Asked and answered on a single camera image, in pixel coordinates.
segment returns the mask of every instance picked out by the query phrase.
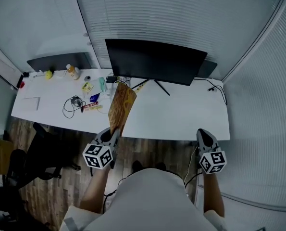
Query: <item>white desk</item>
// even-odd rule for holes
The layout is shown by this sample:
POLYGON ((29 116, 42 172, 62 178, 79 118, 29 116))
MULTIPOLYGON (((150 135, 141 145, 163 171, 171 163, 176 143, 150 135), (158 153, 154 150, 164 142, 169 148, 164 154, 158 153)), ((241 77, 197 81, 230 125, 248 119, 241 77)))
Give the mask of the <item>white desk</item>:
MULTIPOLYGON (((84 77, 92 79, 106 77, 111 69, 83 70, 79 80, 72 80, 68 74, 58 79, 56 75, 50 80, 44 76, 24 78, 25 86, 19 89, 12 116, 50 126, 68 128, 78 131, 98 133, 109 127, 107 114, 97 110, 75 112, 72 119, 62 114, 62 107, 68 98, 74 95, 82 97, 81 87, 84 77), (27 111, 21 103, 23 98, 40 97, 37 111, 27 111)), ((131 79, 131 86, 141 82, 131 79)), ((210 81, 223 86, 218 80, 210 81)), ((208 91, 211 84, 207 81, 194 80, 190 87, 161 82, 170 93, 168 96, 154 81, 149 81, 138 92, 126 122, 123 137, 195 141, 199 128, 211 132, 217 140, 229 140, 227 107, 219 91, 208 91)), ((100 98, 99 104, 107 113, 111 100, 107 96, 100 98)))

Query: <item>monitor stand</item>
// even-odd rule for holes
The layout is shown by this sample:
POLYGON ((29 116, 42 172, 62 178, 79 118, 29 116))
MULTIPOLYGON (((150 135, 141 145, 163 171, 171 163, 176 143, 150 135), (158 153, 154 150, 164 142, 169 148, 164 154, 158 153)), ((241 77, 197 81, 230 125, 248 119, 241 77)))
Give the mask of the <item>monitor stand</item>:
POLYGON ((157 85, 158 85, 159 87, 161 87, 161 89, 162 89, 163 91, 165 91, 167 95, 170 96, 170 94, 167 92, 167 90, 165 90, 165 88, 164 88, 158 81, 156 81, 156 80, 154 80, 154 79, 146 79, 146 80, 144 80, 143 82, 139 83, 138 85, 134 86, 134 87, 131 88, 131 89, 134 89, 135 87, 138 87, 138 86, 140 86, 140 85, 143 85, 144 83, 146 83, 146 82, 149 81, 149 80, 153 80, 154 82, 156 82, 157 85))

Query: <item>person's left arm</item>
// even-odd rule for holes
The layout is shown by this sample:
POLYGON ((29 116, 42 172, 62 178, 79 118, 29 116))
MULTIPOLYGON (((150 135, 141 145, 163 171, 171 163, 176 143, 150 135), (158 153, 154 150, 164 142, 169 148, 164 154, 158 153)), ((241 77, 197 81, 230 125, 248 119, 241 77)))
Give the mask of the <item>person's left arm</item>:
POLYGON ((96 169, 89 186, 81 200, 80 209, 88 210, 94 213, 101 213, 103 195, 105 191, 110 165, 105 169, 96 169))

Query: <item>forearm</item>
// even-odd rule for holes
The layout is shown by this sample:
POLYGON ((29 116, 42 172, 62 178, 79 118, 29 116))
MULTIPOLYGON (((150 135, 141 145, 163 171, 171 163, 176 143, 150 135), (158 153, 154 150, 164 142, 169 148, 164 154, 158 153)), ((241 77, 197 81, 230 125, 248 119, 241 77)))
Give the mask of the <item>forearm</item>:
POLYGON ((90 180, 85 194, 81 200, 80 208, 95 213, 100 213, 103 203, 103 195, 110 167, 106 169, 96 169, 93 178, 90 180))
POLYGON ((224 204, 215 174, 204 173, 204 212, 214 210, 224 217, 224 204))

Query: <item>orange bottle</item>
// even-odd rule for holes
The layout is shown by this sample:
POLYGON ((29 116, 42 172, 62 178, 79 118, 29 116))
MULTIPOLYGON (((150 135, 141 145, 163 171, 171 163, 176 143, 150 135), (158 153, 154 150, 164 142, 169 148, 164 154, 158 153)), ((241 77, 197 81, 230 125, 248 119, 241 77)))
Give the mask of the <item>orange bottle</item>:
POLYGON ((72 65, 70 64, 67 64, 66 66, 67 68, 67 72, 70 74, 70 76, 76 80, 76 79, 79 79, 79 74, 77 73, 77 71, 75 70, 75 67, 73 67, 72 65))

